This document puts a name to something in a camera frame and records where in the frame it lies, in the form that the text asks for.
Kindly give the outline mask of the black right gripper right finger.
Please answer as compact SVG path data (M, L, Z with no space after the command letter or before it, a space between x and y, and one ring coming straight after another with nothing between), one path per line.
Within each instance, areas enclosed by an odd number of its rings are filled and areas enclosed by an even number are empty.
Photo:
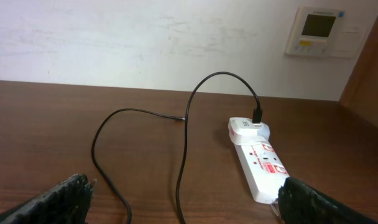
M294 177L279 188L279 216L286 224L377 224L377 222Z

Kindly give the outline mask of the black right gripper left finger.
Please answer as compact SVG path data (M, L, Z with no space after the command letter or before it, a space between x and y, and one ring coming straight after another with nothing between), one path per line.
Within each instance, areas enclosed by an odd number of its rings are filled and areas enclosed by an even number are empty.
M48 191L0 213L0 224L85 224L93 182L75 174Z

